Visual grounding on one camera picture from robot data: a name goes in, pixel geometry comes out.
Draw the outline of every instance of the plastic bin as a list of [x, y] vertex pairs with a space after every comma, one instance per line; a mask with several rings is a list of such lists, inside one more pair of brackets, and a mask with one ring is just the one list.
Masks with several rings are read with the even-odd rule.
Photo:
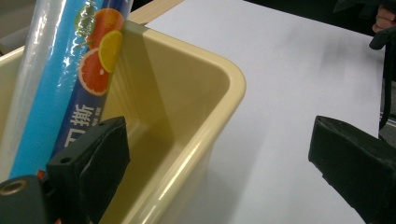
[[[101, 223], [171, 223], [246, 82], [226, 59], [131, 21], [123, 38], [103, 119], [126, 118], [131, 163]], [[22, 51], [0, 58], [0, 134]]]

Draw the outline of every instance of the white surface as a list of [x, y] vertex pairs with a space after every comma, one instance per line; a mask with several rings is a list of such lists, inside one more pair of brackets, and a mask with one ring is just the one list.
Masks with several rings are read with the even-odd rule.
[[384, 52], [370, 36], [240, 0], [186, 0], [148, 27], [230, 59], [247, 79], [178, 223], [363, 223], [307, 156], [316, 115], [377, 135]]

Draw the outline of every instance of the white table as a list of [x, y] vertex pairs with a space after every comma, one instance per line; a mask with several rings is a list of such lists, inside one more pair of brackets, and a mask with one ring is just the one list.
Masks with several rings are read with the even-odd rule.
[[247, 79], [177, 223], [363, 223], [307, 156], [316, 115], [377, 135], [384, 51], [370, 36], [241, 0], [185, 0], [148, 27], [228, 58]]

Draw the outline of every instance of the cling film roll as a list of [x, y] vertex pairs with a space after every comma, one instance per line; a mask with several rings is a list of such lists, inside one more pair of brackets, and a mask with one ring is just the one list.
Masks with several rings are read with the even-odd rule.
[[36, 174], [102, 115], [132, 0], [63, 0], [10, 176]]
[[12, 101], [7, 113], [7, 122], [0, 139], [0, 182], [8, 178], [14, 162], [53, 42], [62, 5], [62, 1], [52, 0], [40, 0], [35, 4], [30, 32], [26, 38], [28, 44], [24, 48]]

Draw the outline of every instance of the black clamp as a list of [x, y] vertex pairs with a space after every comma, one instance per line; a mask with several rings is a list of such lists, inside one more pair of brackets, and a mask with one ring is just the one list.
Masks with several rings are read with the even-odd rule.
[[47, 163], [47, 176], [0, 184], [0, 223], [98, 223], [130, 161], [123, 117], [89, 129]]
[[341, 120], [318, 116], [308, 159], [365, 223], [396, 223], [395, 147]]

